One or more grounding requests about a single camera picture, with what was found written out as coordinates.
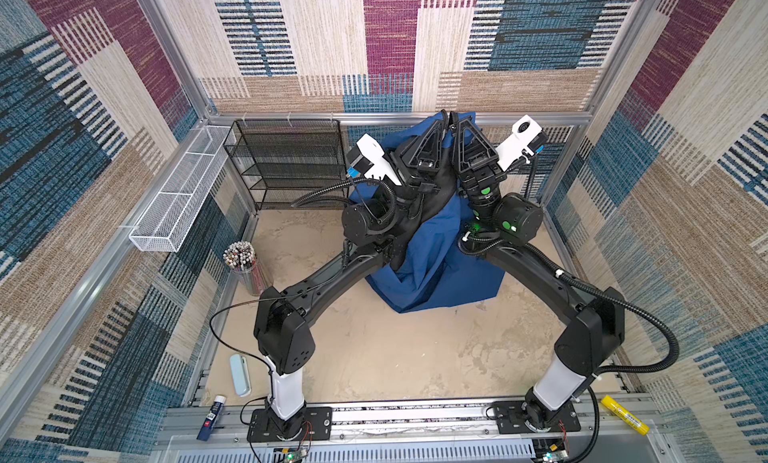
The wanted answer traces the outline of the blue zip jacket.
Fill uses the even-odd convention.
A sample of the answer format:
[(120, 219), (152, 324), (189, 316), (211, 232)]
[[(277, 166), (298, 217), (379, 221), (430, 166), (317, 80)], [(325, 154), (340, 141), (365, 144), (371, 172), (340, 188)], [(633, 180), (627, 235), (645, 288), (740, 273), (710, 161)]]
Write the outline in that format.
[(446, 164), (439, 191), (427, 196), (419, 227), (404, 235), (399, 257), (368, 275), (366, 281), (393, 310), (408, 313), (479, 302), (497, 295), (503, 270), (460, 252), (457, 238), (470, 217), (452, 168)]

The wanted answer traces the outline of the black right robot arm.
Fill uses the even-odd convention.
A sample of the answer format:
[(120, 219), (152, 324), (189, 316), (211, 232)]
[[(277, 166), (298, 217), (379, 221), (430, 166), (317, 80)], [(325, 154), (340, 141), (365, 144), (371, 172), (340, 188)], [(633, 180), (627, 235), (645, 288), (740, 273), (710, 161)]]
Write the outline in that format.
[[(547, 137), (531, 117), (518, 120), (512, 134), (493, 146), (471, 117), (451, 113), (451, 164), (474, 219), (458, 239), (459, 250), (504, 270), (532, 291), (564, 324), (544, 376), (521, 405), (526, 426), (546, 432), (566, 412), (570, 400), (604, 373), (648, 374), (670, 368), (680, 355), (672, 330), (658, 317), (626, 301), (614, 289), (600, 290), (572, 275), (532, 244), (543, 222), (540, 205), (519, 193), (502, 194), (509, 170), (534, 163)], [(654, 326), (668, 352), (658, 362), (609, 365), (625, 340), (625, 314)]]

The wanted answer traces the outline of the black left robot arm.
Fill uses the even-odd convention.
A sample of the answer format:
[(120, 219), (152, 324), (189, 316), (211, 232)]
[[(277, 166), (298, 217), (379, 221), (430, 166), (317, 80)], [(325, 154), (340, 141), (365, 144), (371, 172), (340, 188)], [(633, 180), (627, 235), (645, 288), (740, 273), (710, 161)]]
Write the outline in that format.
[(400, 266), (419, 227), (451, 200), (456, 177), (444, 139), (457, 118), (455, 112), (441, 111), (393, 149), (364, 135), (347, 154), (346, 179), (294, 201), (296, 207), (334, 202), (340, 189), (374, 188), (370, 197), (344, 202), (340, 254), (282, 291), (267, 288), (258, 300), (254, 336), (268, 367), (270, 391), (264, 408), (251, 418), (248, 442), (309, 437), (313, 412), (303, 395), (302, 369), (316, 348), (311, 328), (358, 281), (388, 265)]

